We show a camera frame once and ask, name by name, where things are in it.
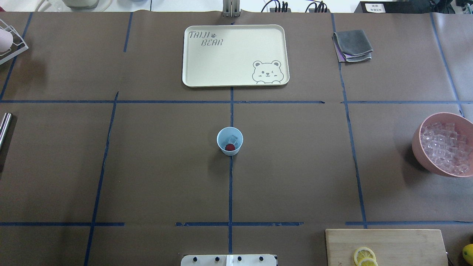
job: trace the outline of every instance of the silver metal tube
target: silver metal tube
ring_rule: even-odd
[[[11,113],[5,113],[0,124],[0,151],[1,151],[3,141],[5,140],[5,136],[7,135],[7,130],[8,130],[8,126],[10,125],[10,121],[11,121]]]

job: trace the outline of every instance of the bowl of ice cubes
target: bowl of ice cubes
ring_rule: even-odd
[[[473,124],[456,114],[433,114],[414,133],[412,151],[417,161],[434,174],[471,177]]]

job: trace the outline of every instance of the pink bowl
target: pink bowl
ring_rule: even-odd
[[[435,122],[441,122],[442,124],[445,123],[455,123],[455,131],[457,131],[461,135],[467,136],[466,144],[473,146],[473,124],[468,121],[467,119],[452,113],[436,113],[429,117],[427,117],[424,122],[417,128],[414,136],[412,137],[412,151],[414,152],[414,156],[419,161],[419,163],[425,167],[425,169],[429,170],[430,172],[445,176],[445,177],[472,177],[473,176],[473,152],[470,154],[469,162],[470,162],[470,170],[462,176],[457,176],[454,174],[450,174],[445,172],[444,170],[437,167],[425,154],[424,149],[420,143],[420,129],[424,125],[433,124]]]

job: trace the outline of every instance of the wooden cutting board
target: wooden cutting board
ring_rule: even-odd
[[[447,266],[440,230],[326,229],[328,266],[354,266],[353,253],[368,247],[379,266]]]

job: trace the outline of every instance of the light blue plastic cup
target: light blue plastic cup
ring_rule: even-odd
[[[225,146],[229,143],[235,145],[234,151],[225,150]],[[237,128],[232,126],[223,128],[217,134],[217,145],[225,155],[233,156],[238,153],[241,145],[243,145],[243,134],[241,134]]]

